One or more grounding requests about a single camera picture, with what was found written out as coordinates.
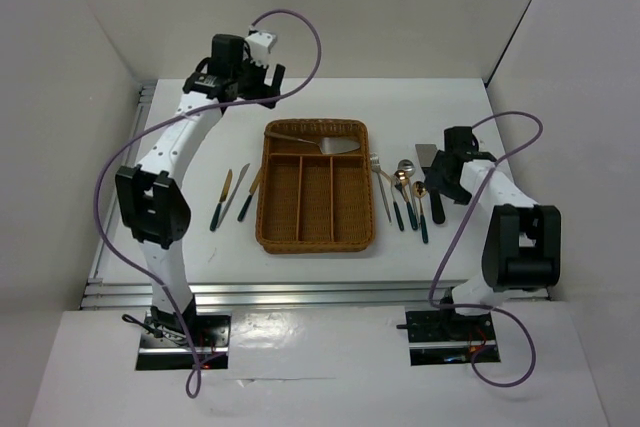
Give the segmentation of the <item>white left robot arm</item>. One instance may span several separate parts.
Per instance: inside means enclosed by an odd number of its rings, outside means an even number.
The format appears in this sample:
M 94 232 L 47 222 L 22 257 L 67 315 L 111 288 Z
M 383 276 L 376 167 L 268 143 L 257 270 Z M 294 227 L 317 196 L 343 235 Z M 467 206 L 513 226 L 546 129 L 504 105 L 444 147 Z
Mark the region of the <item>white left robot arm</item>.
M 116 173 L 123 224 L 131 230 L 152 274 L 151 316 L 163 335 L 186 346 L 198 334 L 195 296 L 185 272 L 182 239 L 191 210 L 181 192 L 186 171 L 206 135 L 222 118 L 222 104 L 238 98 L 273 107 L 285 68 L 266 84 L 275 34 L 251 29 L 247 36 L 217 34 L 211 54 L 186 79 L 172 125 L 133 167 Z

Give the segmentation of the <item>silver table knife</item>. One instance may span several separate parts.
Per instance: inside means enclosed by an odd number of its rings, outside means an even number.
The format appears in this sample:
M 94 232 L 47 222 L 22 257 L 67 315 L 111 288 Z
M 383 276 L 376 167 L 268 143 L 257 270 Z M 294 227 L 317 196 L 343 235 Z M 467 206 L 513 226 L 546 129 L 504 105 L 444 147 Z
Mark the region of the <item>silver table knife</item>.
M 241 171 L 239 173 L 239 176 L 238 176 L 238 178 L 237 178 L 237 180 L 235 182 L 235 185 L 233 187 L 233 190 L 231 191 L 231 194 L 229 195 L 229 197 L 228 197 L 228 199 L 227 199 L 227 201 L 225 203 L 224 209 L 222 210 L 222 214 L 221 214 L 220 222 L 219 222 L 220 224 L 224 221 L 224 218 L 225 218 L 227 212 L 229 211 L 229 208 L 230 208 L 230 206 L 231 206 L 231 204 L 232 204 L 232 202 L 233 202 L 233 200 L 234 200 L 234 198 L 236 196 L 237 191 L 239 190 L 239 187 L 240 187 L 242 181 L 244 180 L 244 178 L 245 178 L 245 176 L 247 174 L 247 171 L 249 170 L 249 167 L 250 167 L 250 163 L 247 163 L 242 167 L 242 169 L 241 169 Z

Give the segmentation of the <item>silver fork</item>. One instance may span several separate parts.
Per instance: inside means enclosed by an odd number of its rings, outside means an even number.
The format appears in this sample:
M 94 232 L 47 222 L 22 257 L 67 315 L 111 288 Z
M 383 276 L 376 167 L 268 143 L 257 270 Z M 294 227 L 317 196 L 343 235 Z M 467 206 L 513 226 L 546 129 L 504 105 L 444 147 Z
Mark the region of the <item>silver fork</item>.
M 370 154 L 370 166 L 371 166 L 371 170 L 375 173 L 375 175 L 377 177 L 377 180 L 378 180 L 379 190 L 380 190 L 380 193 L 381 193 L 382 202 L 383 202 L 383 206 L 384 206 L 384 209 L 385 209 L 385 213 L 386 213 L 388 222 L 392 223 L 392 218 L 391 218 L 391 212 L 390 212 L 390 208 L 389 208 L 389 204 L 388 204 L 388 199 L 386 197 L 384 183 L 383 183 L 383 180 L 382 180 L 382 171 L 381 171 L 381 166 L 380 166 L 380 160 L 379 160 L 379 156 L 376 153 L 371 153 Z

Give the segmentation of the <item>silver cake server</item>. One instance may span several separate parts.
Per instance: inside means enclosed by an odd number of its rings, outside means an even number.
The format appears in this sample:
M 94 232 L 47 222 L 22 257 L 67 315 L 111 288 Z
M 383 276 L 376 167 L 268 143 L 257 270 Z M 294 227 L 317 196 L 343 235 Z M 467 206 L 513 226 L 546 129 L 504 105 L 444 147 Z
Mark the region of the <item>silver cake server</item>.
M 266 137 L 292 142 L 299 142 L 317 146 L 323 155 L 337 155 L 356 152 L 360 143 L 345 137 L 321 137 L 319 140 L 309 140 L 276 132 L 266 132 Z

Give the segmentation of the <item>black handled metal spatula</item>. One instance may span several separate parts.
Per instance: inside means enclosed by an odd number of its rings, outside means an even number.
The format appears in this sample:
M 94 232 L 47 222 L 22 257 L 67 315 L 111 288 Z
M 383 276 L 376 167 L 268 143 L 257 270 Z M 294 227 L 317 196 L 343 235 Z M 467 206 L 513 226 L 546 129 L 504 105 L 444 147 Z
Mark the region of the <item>black handled metal spatula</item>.
M 438 190 L 438 175 L 433 167 L 439 149 L 435 144 L 416 144 L 415 149 L 421 171 L 424 174 L 432 220 L 436 225 L 443 225 L 446 222 L 446 215 Z

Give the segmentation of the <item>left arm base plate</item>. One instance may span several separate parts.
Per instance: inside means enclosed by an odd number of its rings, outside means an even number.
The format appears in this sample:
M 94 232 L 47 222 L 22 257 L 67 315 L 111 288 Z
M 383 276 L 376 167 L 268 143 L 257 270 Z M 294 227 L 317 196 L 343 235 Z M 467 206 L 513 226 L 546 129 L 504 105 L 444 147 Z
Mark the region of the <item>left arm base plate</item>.
M 135 369 L 137 371 L 190 370 L 193 357 L 183 333 L 157 324 L 150 312 L 144 320 L 128 320 L 142 329 Z M 231 316 L 202 314 L 192 334 L 204 370 L 226 370 L 229 363 Z

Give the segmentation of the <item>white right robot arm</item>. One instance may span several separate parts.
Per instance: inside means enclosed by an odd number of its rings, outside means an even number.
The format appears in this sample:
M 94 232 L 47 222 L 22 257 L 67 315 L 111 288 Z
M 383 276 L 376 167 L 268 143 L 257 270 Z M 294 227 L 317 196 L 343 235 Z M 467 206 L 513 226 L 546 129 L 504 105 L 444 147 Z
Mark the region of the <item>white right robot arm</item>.
M 480 150 L 470 126 L 444 131 L 444 148 L 435 155 L 425 178 L 435 190 L 456 204 L 477 206 L 488 216 L 480 272 L 450 289 L 437 312 L 436 331 L 448 340 L 482 338 L 471 326 L 487 311 L 476 304 L 499 306 L 512 291 L 536 291 L 554 286 L 560 278 L 561 214 L 524 194 L 501 173 L 490 174 L 496 158 Z

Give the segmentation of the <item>gold fork green handle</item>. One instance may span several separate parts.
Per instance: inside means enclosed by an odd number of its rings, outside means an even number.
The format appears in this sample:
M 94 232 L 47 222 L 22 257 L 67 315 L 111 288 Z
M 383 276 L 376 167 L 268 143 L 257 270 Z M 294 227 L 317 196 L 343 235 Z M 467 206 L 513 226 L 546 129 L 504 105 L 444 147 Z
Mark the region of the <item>gold fork green handle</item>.
M 404 222 L 402 219 L 402 215 L 400 212 L 400 208 L 399 208 L 399 204 L 396 201 L 396 197 L 395 197 L 395 193 L 396 193 L 396 180 L 394 177 L 390 177 L 389 178 L 389 183 L 390 183 L 390 193 L 391 193 L 391 198 L 392 198 L 392 203 L 393 203 L 393 208 L 394 208 L 394 212 L 395 212 L 395 217 L 396 217 L 396 222 L 397 222 L 397 226 L 398 229 L 403 232 L 405 227 L 404 227 Z

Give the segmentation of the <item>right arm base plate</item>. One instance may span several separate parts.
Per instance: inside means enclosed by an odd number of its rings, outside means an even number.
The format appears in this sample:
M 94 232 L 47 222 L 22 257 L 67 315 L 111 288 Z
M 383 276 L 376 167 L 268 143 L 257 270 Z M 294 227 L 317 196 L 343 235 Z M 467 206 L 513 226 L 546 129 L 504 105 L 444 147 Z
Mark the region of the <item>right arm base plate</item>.
M 406 311 L 396 329 L 406 334 L 412 366 L 499 363 L 490 314 L 461 316 L 452 311 Z

